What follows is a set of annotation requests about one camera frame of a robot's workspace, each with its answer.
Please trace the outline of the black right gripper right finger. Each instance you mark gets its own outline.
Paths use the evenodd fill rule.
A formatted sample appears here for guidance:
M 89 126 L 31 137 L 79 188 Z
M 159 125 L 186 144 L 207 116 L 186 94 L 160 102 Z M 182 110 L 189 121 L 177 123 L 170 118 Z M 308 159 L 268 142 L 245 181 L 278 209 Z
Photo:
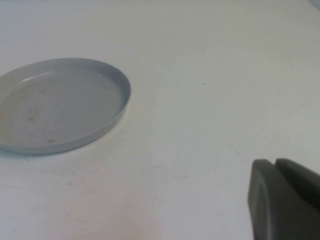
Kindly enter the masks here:
M 287 158 L 278 158 L 275 166 L 304 200 L 320 199 L 320 175 Z

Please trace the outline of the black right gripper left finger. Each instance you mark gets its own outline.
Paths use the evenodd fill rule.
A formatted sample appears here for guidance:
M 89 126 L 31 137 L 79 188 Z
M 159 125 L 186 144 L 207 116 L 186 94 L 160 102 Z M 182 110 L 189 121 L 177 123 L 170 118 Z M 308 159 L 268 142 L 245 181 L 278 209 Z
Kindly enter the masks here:
M 247 202 L 255 240 L 320 238 L 320 200 L 304 200 L 276 162 L 253 161 Z

